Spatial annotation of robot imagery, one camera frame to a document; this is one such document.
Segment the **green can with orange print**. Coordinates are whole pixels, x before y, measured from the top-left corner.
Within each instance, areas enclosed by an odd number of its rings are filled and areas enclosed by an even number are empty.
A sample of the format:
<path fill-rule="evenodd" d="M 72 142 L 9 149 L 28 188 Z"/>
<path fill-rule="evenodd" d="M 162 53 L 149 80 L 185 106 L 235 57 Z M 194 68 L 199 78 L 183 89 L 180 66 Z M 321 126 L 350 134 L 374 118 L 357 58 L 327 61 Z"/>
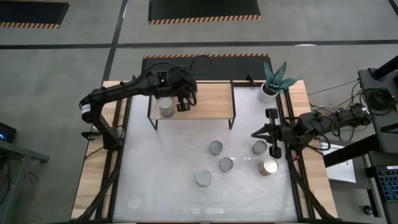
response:
<path fill-rule="evenodd" d="M 213 156 L 219 156 L 223 150 L 223 145 L 219 141 L 212 141 L 209 145 L 209 152 Z"/>

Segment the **black clamp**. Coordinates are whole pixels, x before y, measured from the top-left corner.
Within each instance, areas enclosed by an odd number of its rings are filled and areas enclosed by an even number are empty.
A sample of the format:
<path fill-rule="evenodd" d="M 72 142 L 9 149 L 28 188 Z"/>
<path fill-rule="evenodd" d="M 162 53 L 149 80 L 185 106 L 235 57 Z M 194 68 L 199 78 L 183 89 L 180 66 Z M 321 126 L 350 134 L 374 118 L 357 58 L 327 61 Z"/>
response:
<path fill-rule="evenodd" d="M 101 133 L 99 133 L 98 131 L 85 131 L 82 132 L 81 135 L 87 139 L 87 140 L 94 140 L 96 138 L 99 138 L 101 136 Z"/>

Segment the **black pole with boom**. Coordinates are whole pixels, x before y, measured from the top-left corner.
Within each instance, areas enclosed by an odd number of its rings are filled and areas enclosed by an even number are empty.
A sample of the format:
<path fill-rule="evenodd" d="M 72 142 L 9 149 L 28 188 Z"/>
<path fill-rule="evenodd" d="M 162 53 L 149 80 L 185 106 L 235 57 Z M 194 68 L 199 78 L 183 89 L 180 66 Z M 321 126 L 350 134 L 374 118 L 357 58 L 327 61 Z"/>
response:
<path fill-rule="evenodd" d="M 398 70 L 398 55 L 392 58 L 390 61 L 371 72 L 371 76 L 375 80 L 383 81 L 387 75 L 391 72 Z"/>

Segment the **black mat with hazard stripe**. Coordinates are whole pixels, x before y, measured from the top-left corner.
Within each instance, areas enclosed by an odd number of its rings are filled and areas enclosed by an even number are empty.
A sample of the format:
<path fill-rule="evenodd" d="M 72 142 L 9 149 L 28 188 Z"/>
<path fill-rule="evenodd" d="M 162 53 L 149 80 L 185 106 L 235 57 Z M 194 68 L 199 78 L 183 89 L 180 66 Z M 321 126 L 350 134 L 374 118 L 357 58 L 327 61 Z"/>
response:
<path fill-rule="evenodd" d="M 271 67 L 271 59 L 267 54 L 208 54 L 201 57 L 199 54 L 178 55 L 145 55 L 142 58 L 141 72 L 148 69 L 166 71 L 170 65 L 192 67 L 192 72 L 197 73 L 196 80 L 221 81 L 245 80 L 250 76 L 253 80 L 265 80 L 264 62 Z"/>
<path fill-rule="evenodd" d="M 257 0 L 150 0 L 148 24 L 249 21 L 262 18 Z"/>
<path fill-rule="evenodd" d="M 69 2 L 0 1 L 0 27 L 58 29 Z"/>

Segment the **green plant in white pot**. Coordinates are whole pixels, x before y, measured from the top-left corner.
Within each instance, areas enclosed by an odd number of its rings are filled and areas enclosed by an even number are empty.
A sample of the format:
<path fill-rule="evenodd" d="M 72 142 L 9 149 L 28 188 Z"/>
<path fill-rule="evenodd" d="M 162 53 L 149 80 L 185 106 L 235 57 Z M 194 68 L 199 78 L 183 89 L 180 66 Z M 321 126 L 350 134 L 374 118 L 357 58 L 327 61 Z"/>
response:
<path fill-rule="evenodd" d="M 261 85 L 258 98 L 263 103 L 273 102 L 280 92 L 288 91 L 289 87 L 299 81 L 298 78 L 284 78 L 287 69 L 287 61 L 285 61 L 275 72 L 267 62 L 264 62 L 264 73 L 266 75 L 265 82 Z"/>

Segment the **black device with blue light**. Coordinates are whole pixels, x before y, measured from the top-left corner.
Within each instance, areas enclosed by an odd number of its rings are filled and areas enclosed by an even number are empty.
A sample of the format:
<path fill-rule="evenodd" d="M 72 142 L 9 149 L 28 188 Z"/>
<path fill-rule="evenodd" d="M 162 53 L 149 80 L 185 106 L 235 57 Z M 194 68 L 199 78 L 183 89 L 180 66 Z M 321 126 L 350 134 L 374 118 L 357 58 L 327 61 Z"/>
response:
<path fill-rule="evenodd" d="M 16 129 L 0 122 L 0 141 L 13 142 L 16 135 Z"/>

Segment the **orange Pineapple can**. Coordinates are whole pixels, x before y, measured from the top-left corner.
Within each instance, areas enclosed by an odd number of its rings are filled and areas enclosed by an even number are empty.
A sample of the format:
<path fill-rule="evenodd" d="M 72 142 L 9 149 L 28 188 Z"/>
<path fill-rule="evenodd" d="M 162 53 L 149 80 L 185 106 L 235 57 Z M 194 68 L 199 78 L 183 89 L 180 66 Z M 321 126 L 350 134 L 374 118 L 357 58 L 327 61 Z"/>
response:
<path fill-rule="evenodd" d="M 275 174 L 279 169 L 279 165 L 275 159 L 268 158 L 259 164 L 259 173 L 263 176 Z"/>

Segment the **wooden shelf with black frame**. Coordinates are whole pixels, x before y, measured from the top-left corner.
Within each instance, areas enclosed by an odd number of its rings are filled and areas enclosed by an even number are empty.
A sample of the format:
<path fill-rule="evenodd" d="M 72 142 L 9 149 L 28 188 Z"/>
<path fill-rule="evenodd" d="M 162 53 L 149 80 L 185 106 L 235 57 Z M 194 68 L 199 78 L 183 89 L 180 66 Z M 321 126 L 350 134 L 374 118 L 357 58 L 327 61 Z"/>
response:
<path fill-rule="evenodd" d="M 157 130 L 159 120 L 182 119 L 227 119 L 229 129 L 233 128 L 236 117 L 234 101 L 234 82 L 214 81 L 198 82 L 196 93 L 197 105 L 191 106 L 189 111 L 177 111 L 178 99 L 174 99 L 174 115 L 166 118 L 161 115 L 157 100 L 149 98 L 147 117 L 151 125 Z"/>

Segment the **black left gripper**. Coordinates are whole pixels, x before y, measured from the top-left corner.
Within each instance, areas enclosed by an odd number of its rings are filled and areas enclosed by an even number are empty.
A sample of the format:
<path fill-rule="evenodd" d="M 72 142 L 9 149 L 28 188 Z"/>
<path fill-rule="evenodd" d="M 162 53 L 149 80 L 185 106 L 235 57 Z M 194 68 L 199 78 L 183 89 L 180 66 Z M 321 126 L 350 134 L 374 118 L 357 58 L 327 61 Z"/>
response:
<path fill-rule="evenodd" d="M 168 81 L 175 95 L 186 95 L 186 97 L 177 97 L 178 103 L 176 106 L 178 112 L 189 111 L 191 106 L 197 105 L 196 93 L 198 87 L 192 75 L 178 68 L 170 68 Z"/>

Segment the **teal yellow Carrots can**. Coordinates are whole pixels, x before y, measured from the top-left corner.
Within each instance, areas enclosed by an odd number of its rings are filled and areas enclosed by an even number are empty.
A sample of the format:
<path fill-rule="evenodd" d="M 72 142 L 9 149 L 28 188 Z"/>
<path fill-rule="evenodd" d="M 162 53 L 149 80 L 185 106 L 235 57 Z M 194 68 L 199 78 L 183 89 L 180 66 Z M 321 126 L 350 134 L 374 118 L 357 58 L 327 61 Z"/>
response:
<path fill-rule="evenodd" d="M 211 183 L 211 173 L 206 169 L 199 170 L 195 180 L 199 187 L 205 188 Z"/>

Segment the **dotted Green Peas can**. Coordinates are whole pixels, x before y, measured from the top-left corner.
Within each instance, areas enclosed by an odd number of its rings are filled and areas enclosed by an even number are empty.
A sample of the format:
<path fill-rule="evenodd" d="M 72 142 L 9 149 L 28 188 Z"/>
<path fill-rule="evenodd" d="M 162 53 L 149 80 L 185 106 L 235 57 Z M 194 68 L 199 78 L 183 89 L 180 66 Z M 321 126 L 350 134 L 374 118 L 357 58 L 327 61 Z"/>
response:
<path fill-rule="evenodd" d="M 267 144 L 264 141 L 258 140 L 252 146 L 252 152 L 255 155 L 263 155 L 267 151 Z"/>

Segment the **white paper sheet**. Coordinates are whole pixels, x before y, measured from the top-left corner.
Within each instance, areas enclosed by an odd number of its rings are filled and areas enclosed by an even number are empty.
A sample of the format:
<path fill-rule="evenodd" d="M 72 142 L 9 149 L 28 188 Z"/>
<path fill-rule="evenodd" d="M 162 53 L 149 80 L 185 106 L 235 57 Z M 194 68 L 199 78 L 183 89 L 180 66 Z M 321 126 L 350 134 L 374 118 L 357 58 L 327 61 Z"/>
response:
<path fill-rule="evenodd" d="M 326 156 L 332 152 L 344 148 L 347 144 L 348 142 L 345 141 L 331 141 L 330 149 L 327 151 L 323 150 L 322 154 Z M 354 164 L 352 159 L 326 168 L 326 173 L 329 180 L 356 183 Z"/>

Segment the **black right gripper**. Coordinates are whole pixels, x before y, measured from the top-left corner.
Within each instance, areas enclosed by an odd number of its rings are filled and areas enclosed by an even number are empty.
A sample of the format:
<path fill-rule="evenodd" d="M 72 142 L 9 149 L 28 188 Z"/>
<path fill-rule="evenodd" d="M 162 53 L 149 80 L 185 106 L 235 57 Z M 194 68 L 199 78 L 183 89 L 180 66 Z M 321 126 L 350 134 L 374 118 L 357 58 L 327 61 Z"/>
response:
<path fill-rule="evenodd" d="M 278 141 L 293 141 L 293 129 L 283 118 L 280 124 L 276 124 L 275 120 L 279 117 L 278 110 L 275 108 L 266 109 L 266 117 L 270 123 L 264 124 L 259 130 L 251 135 L 252 138 L 262 139 L 272 144 L 270 148 L 270 156 L 274 159 L 282 157 L 282 149 L 277 145 Z"/>

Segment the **black metal beam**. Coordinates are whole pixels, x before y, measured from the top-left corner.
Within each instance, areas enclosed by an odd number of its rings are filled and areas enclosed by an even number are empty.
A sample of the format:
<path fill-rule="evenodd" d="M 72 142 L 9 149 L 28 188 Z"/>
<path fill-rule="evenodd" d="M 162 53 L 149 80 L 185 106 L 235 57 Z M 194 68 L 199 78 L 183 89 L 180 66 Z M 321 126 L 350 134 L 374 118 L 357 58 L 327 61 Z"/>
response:
<path fill-rule="evenodd" d="M 371 151 L 382 152 L 375 134 L 323 156 L 323 161 L 325 167 L 331 167 Z"/>

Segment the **blue Peas can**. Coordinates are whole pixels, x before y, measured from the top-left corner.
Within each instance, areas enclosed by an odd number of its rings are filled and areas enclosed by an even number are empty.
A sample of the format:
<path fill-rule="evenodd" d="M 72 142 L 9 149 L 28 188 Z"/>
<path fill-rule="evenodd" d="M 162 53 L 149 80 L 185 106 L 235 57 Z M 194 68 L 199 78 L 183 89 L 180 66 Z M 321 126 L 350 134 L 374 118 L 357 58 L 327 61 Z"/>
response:
<path fill-rule="evenodd" d="M 157 105 L 163 117 L 169 118 L 174 115 L 174 99 L 172 97 L 159 98 Z"/>

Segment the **grey desk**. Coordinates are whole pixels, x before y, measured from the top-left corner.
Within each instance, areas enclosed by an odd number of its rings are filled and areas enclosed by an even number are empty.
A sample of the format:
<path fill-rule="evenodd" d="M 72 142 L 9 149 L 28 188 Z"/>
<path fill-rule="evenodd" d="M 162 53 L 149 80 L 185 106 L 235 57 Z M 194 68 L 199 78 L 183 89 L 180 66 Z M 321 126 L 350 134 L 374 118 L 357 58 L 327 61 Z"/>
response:
<path fill-rule="evenodd" d="M 0 141 L 0 224 L 8 224 L 21 180 L 32 160 L 48 163 L 50 156 Z"/>
<path fill-rule="evenodd" d="M 376 68 L 358 72 L 362 88 L 361 100 L 373 115 L 373 126 L 382 153 L 391 156 L 398 166 L 398 70 L 383 81 L 375 80 L 371 72 Z"/>

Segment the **black keyboard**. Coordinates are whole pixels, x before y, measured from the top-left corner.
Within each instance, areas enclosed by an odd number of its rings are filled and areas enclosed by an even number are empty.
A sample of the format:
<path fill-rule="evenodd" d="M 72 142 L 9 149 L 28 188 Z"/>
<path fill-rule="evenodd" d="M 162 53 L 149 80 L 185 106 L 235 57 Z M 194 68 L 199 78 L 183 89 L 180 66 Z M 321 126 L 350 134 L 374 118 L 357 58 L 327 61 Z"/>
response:
<path fill-rule="evenodd" d="M 398 166 L 376 167 L 376 184 L 385 203 L 398 203 Z"/>

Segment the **white Saucy beans can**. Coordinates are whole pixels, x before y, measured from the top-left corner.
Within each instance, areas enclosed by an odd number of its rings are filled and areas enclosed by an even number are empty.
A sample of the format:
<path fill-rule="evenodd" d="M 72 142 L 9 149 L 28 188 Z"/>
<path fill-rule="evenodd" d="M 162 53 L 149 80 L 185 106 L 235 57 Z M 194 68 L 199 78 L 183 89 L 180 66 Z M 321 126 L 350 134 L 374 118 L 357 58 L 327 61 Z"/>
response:
<path fill-rule="evenodd" d="M 222 171 L 224 173 L 227 173 L 227 172 L 231 171 L 233 166 L 234 166 L 234 162 L 229 157 L 224 157 L 219 162 L 219 169 L 220 169 L 220 171 Z"/>

